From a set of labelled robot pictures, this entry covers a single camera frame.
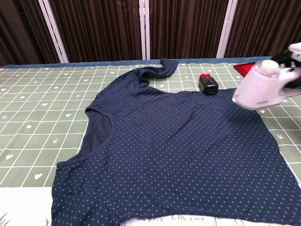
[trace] red cap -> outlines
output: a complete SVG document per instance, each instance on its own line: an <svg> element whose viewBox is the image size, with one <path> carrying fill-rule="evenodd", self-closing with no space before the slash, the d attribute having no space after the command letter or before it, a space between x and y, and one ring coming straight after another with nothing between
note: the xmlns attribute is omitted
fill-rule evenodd
<svg viewBox="0 0 301 226"><path fill-rule="evenodd" d="M199 77L200 78L202 78L202 77L210 77L210 74L201 74Z"/></svg>

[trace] polka dot shirt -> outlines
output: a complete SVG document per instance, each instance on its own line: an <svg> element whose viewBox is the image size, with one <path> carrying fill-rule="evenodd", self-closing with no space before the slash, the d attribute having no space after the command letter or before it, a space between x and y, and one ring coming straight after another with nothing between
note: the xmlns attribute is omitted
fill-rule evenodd
<svg viewBox="0 0 301 226"><path fill-rule="evenodd" d="M301 225L301 191L256 111L217 95L166 93L177 62L132 70L87 108L81 151L57 165L52 225L206 215Z"/></svg>

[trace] small black container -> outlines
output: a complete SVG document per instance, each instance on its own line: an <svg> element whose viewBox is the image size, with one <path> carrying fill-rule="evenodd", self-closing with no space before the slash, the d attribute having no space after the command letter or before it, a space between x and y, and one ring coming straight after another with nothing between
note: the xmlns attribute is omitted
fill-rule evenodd
<svg viewBox="0 0 301 226"><path fill-rule="evenodd" d="M198 86L206 95L215 95L218 92L218 84L210 75L200 75Z"/></svg>

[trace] red object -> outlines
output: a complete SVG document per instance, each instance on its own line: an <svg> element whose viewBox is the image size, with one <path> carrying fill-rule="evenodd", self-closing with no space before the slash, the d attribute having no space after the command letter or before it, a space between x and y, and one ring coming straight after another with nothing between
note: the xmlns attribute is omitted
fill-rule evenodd
<svg viewBox="0 0 301 226"><path fill-rule="evenodd" d="M203 78L203 77L210 77L210 74L201 74L199 77L200 77L200 78Z"/></svg>
<svg viewBox="0 0 301 226"><path fill-rule="evenodd" d="M237 70L243 77L248 74L249 70L252 68L254 63L246 63L246 64L240 64L240 65L234 65L233 68Z"/></svg>

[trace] blue fabric edge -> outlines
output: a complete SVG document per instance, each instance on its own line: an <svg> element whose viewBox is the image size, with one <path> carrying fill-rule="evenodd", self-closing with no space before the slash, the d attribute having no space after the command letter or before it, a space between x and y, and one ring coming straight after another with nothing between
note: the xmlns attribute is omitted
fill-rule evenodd
<svg viewBox="0 0 301 226"><path fill-rule="evenodd" d="M236 63L244 64L270 59L270 56L237 57L237 58L197 58L197 59L173 59L179 64L218 64L218 63ZM160 60L126 60L126 61L101 61L101 62L80 62L80 63L59 63L59 64L37 64L37 65L5 65L1 68L41 68L41 67L92 67L92 66L120 66L120 65L159 65Z"/></svg>

